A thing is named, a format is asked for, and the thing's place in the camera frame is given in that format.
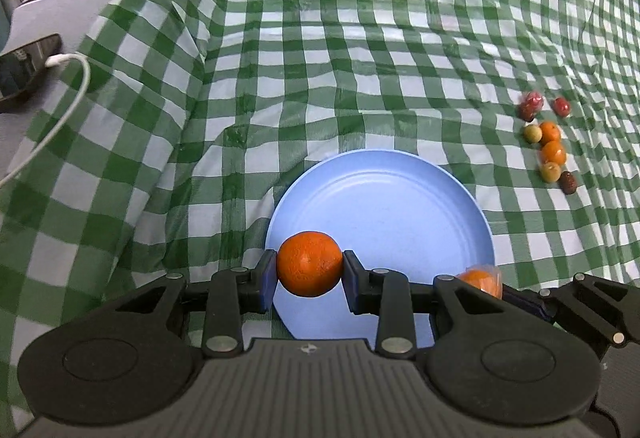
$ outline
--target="orange fruit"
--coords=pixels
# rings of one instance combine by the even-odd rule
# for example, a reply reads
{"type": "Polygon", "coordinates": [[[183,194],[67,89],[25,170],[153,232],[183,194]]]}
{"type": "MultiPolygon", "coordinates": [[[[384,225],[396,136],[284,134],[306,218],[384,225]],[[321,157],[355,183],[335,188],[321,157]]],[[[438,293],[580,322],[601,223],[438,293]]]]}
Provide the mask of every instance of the orange fruit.
{"type": "Polygon", "coordinates": [[[489,295],[498,297],[498,299],[502,298],[502,283],[498,280],[497,274],[486,270],[471,269],[458,275],[458,278],[489,295]]]}
{"type": "Polygon", "coordinates": [[[559,166],[563,166],[566,163],[566,152],[562,146],[562,142],[552,141],[546,144],[540,150],[540,159],[542,163],[557,163],[559,166]]]}
{"type": "Polygon", "coordinates": [[[342,252],[325,233],[300,232],[282,243],[276,270],[284,288],[293,295],[318,297],[338,284],[342,252]]]}
{"type": "Polygon", "coordinates": [[[542,139],[540,140],[540,145],[542,146],[560,139],[560,130],[553,122],[543,121],[540,124],[540,130],[542,131],[542,139]]]}

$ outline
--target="ribbed gray surface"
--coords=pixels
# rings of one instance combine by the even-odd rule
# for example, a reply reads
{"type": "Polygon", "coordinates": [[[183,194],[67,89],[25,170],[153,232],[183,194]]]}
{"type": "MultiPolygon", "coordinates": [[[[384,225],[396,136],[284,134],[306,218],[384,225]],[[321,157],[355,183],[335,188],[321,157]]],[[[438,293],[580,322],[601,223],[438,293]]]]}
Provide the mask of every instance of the ribbed gray surface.
{"type": "Polygon", "coordinates": [[[364,341],[274,340],[211,360],[180,400],[149,418],[97,429],[39,419],[23,436],[598,438],[577,421],[515,430],[472,420],[429,391],[413,364],[373,355],[364,341]],[[305,353],[309,344],[317,349],[305,353]]]}
{"type": "Polygon", "coordinates": [[[602,359],[596,407],[618,424],[620,438],[640,436],[640,346],[609,348],[602,359]]]}

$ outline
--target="phone screen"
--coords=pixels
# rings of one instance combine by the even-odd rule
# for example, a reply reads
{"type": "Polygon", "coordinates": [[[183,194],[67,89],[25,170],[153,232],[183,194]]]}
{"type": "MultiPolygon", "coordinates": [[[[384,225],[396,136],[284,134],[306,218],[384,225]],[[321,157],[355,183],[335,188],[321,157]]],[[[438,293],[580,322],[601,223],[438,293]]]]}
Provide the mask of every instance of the phone screen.
{"type": "Polygon", "coordinates": [[[54,54],[60,37],[51,36],[0,56],[0,99],[19,93],[54,54]]]}

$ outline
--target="red fruit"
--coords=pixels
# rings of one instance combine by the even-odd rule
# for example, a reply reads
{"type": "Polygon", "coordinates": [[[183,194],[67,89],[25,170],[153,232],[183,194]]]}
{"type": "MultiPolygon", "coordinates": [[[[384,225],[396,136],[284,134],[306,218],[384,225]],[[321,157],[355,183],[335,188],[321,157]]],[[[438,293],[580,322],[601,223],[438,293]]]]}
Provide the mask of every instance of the red fruit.
{"type": "Polygon", "coordinates": [[[539,113],[542,110],[545,99],[538,91],[530,91],[525,95],[523,103],[530,105],[536,113],[539,113]]]}
{"type": "Polygon", "coordinates": [[[533,122],[535,116],[536,110],[530,104],[522,102],[518,106],[518,118],[524,120],[525,122],[533,122]]]}
{"type": "Polygon", "coordinates": [[[569,105],[569,102],[560,96],[554,100],[554,111],[556,111],[558,116],[564,118],[569,116],[569,113],[571,113],[571,106],[569,105]]]}

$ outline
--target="plastic wrapped orange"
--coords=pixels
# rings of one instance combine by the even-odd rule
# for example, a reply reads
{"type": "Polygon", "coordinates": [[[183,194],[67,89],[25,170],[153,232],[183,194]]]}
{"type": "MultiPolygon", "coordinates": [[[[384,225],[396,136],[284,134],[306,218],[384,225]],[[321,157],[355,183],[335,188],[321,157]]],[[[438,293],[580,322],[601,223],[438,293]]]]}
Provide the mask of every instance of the plastic wrapped orange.
{"type": "Polygon", "coordinates": [[[458,278],[489,295],[502,299],[502,276],[495,266],[473,266],[467,268],[458,278]]]}

